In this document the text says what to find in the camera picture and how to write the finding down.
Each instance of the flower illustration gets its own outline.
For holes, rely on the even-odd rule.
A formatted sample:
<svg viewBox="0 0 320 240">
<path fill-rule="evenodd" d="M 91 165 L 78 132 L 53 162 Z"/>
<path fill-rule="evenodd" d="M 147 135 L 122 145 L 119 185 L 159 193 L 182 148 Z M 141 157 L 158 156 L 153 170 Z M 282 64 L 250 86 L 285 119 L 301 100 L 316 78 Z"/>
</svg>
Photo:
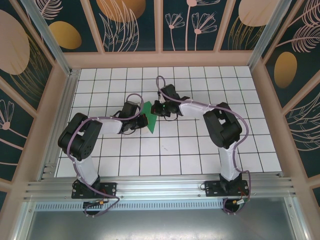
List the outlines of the flower illustration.
<svg viewBox="0 0 320 240">
<path fill-rule="evenodd" d="M 8 130 L 10 129 L 10 122 L 12 115 L 14 114 L 15 105 L 8 101 L 6 103 L 3 99 L 0 100 L 0 129 Z"/>
<path fill-rule="evenodd" d="M 214 25 L 216 20 L 214 18 L 215 12 L 210 14 L 204 13 L 199 19 L 199 13 L 192 14 L 192 25 L 195 33 L 194 50 L 197 50 L 197 38 L 199 34 L 212 33 L 217 30 L 217 25 Z"/>
<path fill-rule="evenodd" d="M 14 131 L 10 128 L 12 116 L 14 114 L 14 110 L 15 110 L 15 105 L 11 101 L 8 101 L 8 104 L 6 105 L 6 103 L 3 99 L 0 100 L 0 130 L 9 130 L 9 131 L 13 132 L 14 134 L 26 139 L 27 138 L 26 136 Z M 0 138 L 0 142 L 7 144 L 13 148 L 19 149 L 19 150 L 24 149 L 23 147 L 15 145 L 15 144 L 8 142 L 2 138 Z"/>
<path fill-rule="evenodd" d="M 195 6 L 200 6 L 200 5 L 213 5 L 213 4 L 218 4 L 220 0 L 186 0 L 186 3 L 189 5 L 189 7 L 195 7 Z"/>
<path fill-rule="evenodd" d="M 190 9 L 195 6 L 206 6 L 206 5 L 213 5 L 218 3 L 220 3 L 220 0 L 186 0 L 186 4 L 188 4 L 189 6 L 188 13 L 186 15 L 186 27 L 185 27 L 185 50 L 186 51 L 188 51 L 188 26 L 189 26 Z"/>
<path fill-rule="evenodd" d="M 181 13 L 179 14 L 174 13 L 172 14 L 172 16 L 170 13 L 168 13 L 165 15 L 165 20 L 170 28 L 172 47 L 173 47 L 173 51 L 175 51 L 176 49 L 174 44 L 174 38 L 172 36 L 172 29 L 178 29 L 178 28 L 184 27 L 185 22 L 183 21 L 184 19 L 182 18 Z"/>
</svg>

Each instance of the ventilated metal strip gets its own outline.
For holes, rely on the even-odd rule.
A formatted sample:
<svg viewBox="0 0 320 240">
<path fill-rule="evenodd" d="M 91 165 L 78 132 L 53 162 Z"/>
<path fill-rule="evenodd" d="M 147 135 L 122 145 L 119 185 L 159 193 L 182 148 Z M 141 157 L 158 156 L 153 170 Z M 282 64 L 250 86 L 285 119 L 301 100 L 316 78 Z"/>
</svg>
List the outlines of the ventilated metal strip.
<svg viewBox="0 0 320 240">
<path fill-rule="evenodd" d="M 111 203 L 103 206 L 95 206 L 88 211 L 105 210 Z M 112 210 L 190 210 L 190 209 L 221 209 L 222 199 L 201 199 L 201 200 L 158 200 L 158 201 L 120 201 Z M 35 212 L 64 212 L 83 211 L 83 202 L 37 202 Z"/>
</svg>

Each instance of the green triangle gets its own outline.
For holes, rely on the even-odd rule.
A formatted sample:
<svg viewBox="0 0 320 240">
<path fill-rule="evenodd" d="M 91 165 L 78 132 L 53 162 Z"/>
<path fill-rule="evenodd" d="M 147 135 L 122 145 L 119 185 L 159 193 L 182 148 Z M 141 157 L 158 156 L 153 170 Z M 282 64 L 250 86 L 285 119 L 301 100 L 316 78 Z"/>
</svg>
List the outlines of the green triangle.
<svg viewBox="0 0 320 240">
<path fill-rule="evenodd" d="M 151 107 L 152 103 L 147 101 L 143 105 L 143 109 L 141 111 L 141 114 L 145 114 L 145 116 L 148 118 L 148 129 L 153 134 L 156 126 L 157 116 L 154 114 L 151 114 Z"/>
</svg>

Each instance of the table surface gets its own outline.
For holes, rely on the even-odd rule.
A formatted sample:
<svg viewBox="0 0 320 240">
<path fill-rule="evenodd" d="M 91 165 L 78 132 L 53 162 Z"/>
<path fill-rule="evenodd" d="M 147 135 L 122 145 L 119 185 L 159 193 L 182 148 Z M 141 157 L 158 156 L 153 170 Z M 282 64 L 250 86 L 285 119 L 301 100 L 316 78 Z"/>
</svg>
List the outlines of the table surface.
<svg viewBox="0 0 320 240">
<path fill-rule="evenodd" d="M 247 66 L 138 67 L 82 69 L 70 110 L 90 117 L 111 116 L 121 110 L 131 93 L 145 102 L 158 99 L 156 76 L 174 84 L 180 97 L 217 105 L 227 102 L 248 123 L 249 136 L 239 147 L 239 169 L 281 172 L 259 97 Z M 133 96 L 129 99 L 139 103 Z M 194 175 L 220 173 L 218 148 L 203 120 L 157 118 L 154 133 L 105 134 L 97 140 L 92 159 L 101 177 Z M 245 127 L 242 125 L 242 137 Z M 70 159 L 61 152 L 56 177 L 75 177 Z"/>
</svg>

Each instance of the purple cable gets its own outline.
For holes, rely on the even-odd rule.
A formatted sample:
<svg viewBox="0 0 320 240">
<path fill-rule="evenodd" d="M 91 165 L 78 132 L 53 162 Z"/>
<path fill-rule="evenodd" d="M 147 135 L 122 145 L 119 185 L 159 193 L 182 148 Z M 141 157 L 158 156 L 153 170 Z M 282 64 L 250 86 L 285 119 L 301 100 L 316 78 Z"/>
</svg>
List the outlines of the purple cable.
<svg viewBox="0 0 320 240">
<path fill-rule="evenodd" d="M 66 148 L 66 154 L 67 156 L 71 159 L 72 163 L 73 163 L 73 168 L 74 168 L 74 171 L 76 172 L 77 176 L 81 179 L 81 182 L 84 183 L 90 190 L 94 191 L 95 193 L 97 194 L 100 194 L 102 196 L 105 196 L 107 198 L 111 198 L 111 199 L 117 199 L 117 201 L 115 201 L 113 204 L 111 204 L 106 210 L 103 210 L 103 211 L 100 211 L 98 212 L 96 215 L 89 215 L 87 213 L 87 209 L 88 207 L 90 207 L 90 205 L 88 205 L 85 209 L 84 209 L 84 213 L 86 214 L 86 216 L 91 216 L 92 218 L 94 217 L 98 217 L 98 216 L 101 216 L 103 214 L 105 214 L 109 209 L 111 209 L 114 205 L 116 205 L 119 201 L 120 201 L 120 198 L 117 197 L 117 196 L 113 196 L 113 195 L 109 195 L 109 194 L 106 194 L 106 193 L 103 193 L 103 192 L 100 192 L 96 189 L 94 189 L 93 187 L 91 187 L 83 178 L 82 176 L 80 175 L 77 167 L 76 167 L 76 160 L 70 155 L 70 148 L 71 148 L 71 145 L 72 145 L 72 142 L 74 141 L 77 133 L 80 131 L 80 129 L 87 123 L 89 122 L 90 120 L 99 120 L 99 119 L 102 119 L 102 120 L 105 120 L 105 119 L 116 119 L 116 120 L 120 120 L 120 121 L 127 121 L 127 120 L 131 120 L 131 119 L 134 119 L 136 117 L 138 117 L 142 111 L 142 109 L 144 108 L 144 100 L 142 98 L 142 96 L 140 96 L 139 94 L 137 93 L 131 93 L 130 95 L 127 96 L 126 98 L 126 101 L 128 101 L 128 98 L 132 95 L 137 95 L 139 98 L 141 98 L 141 104 L 140 104 L 140 109 L 139 109 L 139 112 L 134 115 L 134 116 L 131 116 L 131 117 L 128 117 L 128 118 L 118 118 L 118 117 L 111 117 L 111 116 L 100 116 L 100 117 L 97 117 L 97 116 L 94 116 L 94 117 L 89 117 L 87 118 L 86 120 L 84 120 L 79 126 L 78 128 L 75 130 L 75 132 L 73 133 L 70 141 L 69 141 L 69 144 Z"/>
<path fill-rule="evenodd" d="M 248 177 L 249 177 L 249 186 L 248 186 L 248 189 L 249 189 L 249 194 L 248 194 L 248 199 L 250 199 L 250 194 L 251 194 L 251 175 L 250 175 L 250 172 L 249 170 L 245 170 L 245 171 L 241 171 L 238 169 L 237 167 L 237 164 L 236 164 L 236 149 L 237 147 L 243 143 L 244 140 L 246 140 L 246 138 L 248 137 L 249 135 L 249 126 L 248 124 L 246 123 L 246 121 L 236 112 L 230 110 L 230 109 L 227 109 L 227 108 L 224 108 L 224 107 L 220 107 L 220 106 L 215 106 L 215 105 L 211 105 L 211 104 L 204 104 L 204 103 L 201 103 L 201 102 L 197 102 L 197 101 L 193 101 L 193 100 L 185 100 L 185 101 L 181 101 L 181 100 L 177 100 L 177 99 L 174 99 L 172 97 L 169 97 L 168 95 L 164 94 L 164 92 L 161 90 L 161 88 L 159 87 L 159 78 L 162 78 L 163 80 L 163 83 L 164 83 L 164 86 L 166 86 L 166 80 L 163 76 L 157 76 L 156 79 L 155 79 L 155 84 L 156 84 L 156 87 L 158 88 L 158 91 L 167 99 L 171 100 L 171 101 L 174 101 L 174 102 L 177 102 L 177 103 L 197 103 L 199 105 L 202 105 L 204 107 L 210 107 L 210 108 L 213 108 L 213 109 L 218 109 L 218 110 L 222 110 L 222 111 L 225 111 L 225 112 L 228 112 L 228 113 L 231 113 L 233 115 L 235 115 L 236 117 L 238 117 L 244 124 L 245 126 L 245 135 L 243 137 L 243 139 L 241 139 L 240 141 L 238 141 L 234 147 L 233 147 L 233 150 L 232 150 L 232 160 L 233 160 L 233 165 L 234 165 L 234 168 L 235 170 L 237 170 L 239 173 L 248 173 Z M 223 200 L 223 208 L 222 210 L 226 213 L 226 214 L 231 214 L 232 212 L 229 211 L 228 209 L 226 209 L 225 205 L 226 205 L 226 201 L 228 200 L 228 198 L 225 198 Z"/>
</svg>

